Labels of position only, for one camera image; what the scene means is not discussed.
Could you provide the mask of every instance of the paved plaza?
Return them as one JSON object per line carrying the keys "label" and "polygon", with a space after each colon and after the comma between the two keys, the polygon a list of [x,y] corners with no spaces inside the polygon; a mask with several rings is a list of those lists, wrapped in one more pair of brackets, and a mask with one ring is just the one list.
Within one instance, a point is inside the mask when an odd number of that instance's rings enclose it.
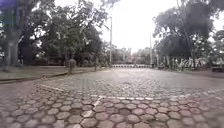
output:
{"label": "paved plaza", "polygon": [[152,69],[0,85],[0,128],[224,128],[224,79]]}

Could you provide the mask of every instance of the white line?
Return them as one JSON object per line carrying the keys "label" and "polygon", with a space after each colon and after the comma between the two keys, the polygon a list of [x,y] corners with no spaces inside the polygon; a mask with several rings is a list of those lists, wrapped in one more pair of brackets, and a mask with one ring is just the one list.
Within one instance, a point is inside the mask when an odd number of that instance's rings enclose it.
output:
{"label": "white line", "polygon": [[57,91],[64,92],[64,90],[63,89],[60,89],[60,88],[50,87],[50,86],[47,86],[47,85],[40,85],[40,86],[43,86],[45,88],[49,88],[49,89],[53,89],[53,90],[57,90]]}
{"label": "white line", "polygon": [[[99,98],[97,99],[97,101],[95,103],[93,103],[94,107],[96,107],[97,105],[100,104],[100,100],[103,98],[103,96],[99,96]],[[86,113],[83,115],[83,117],[90,117],[93,114],[93,111],[86,111]],[[82,128],[81,125],[79,124],[75,124],[73,126],[73,128]]]}

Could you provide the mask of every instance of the tree trunk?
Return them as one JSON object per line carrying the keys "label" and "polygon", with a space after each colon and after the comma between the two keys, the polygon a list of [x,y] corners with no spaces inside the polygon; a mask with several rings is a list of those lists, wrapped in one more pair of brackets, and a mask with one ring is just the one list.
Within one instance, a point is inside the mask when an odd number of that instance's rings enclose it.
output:
{"label": "tree trunk", "polygon": [[9,66],[11,63],[11,51],[12,51],[12,45],[13,42],[9,41],[6,43],[5,47],[4,47],[4,53],[5,53],[5,57],[4,57],[4,64],[3,64],[3,71],[5,72],[9,72]]}
{"label": "tree trunk", "polygon": [[11,48],[11,66],[19,66],[18,62],[18,40],[15,40]]}

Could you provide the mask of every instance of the curb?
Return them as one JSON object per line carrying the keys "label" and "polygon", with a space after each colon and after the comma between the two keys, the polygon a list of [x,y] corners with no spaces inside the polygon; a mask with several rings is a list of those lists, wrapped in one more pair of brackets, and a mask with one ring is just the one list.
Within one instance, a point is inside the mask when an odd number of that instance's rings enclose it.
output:
{"label": "curb", "polygon": [[[97,72],[97,71],[102,71],[102,70],[106,70],[108,68],[101,68],[99,70],[96,71],[80,71],[80,72],[75,72],[72,73],[71,75],[76,75],[76,74],[84,74],[84,73],[90,73],[90,72]],[[54,77],[59,77],[59,76],[65,76],[68,75],[68,73],[59,73],[59,74],[55,74],[55,75],[48,75],[48,76],[40,76],[40,77],[28,77],[28,78],[15,78],[15,79],[0,79],[0,84],[10,84],[10,83],[15,83],[15,82],[25,82],[25,81],[31,81],[31,80],[37,80],[37,79],[41,79],[41,78],[54,78]]]}

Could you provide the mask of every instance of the pole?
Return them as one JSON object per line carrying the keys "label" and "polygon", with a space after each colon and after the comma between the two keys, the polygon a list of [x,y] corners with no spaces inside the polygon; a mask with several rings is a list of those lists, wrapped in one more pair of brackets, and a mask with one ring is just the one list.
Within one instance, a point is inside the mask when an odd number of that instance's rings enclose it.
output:
{"label": "pole", "polygon": [[151,34],[151,31],[150,31],[150,64],[153,68],[153,56],[152,56],[152,34]]}
{"label": "pole", "polygon": [[111,24],[110,24],[110,66],[112,66],[112,40],[113,39],[113,13],[111,12]]}

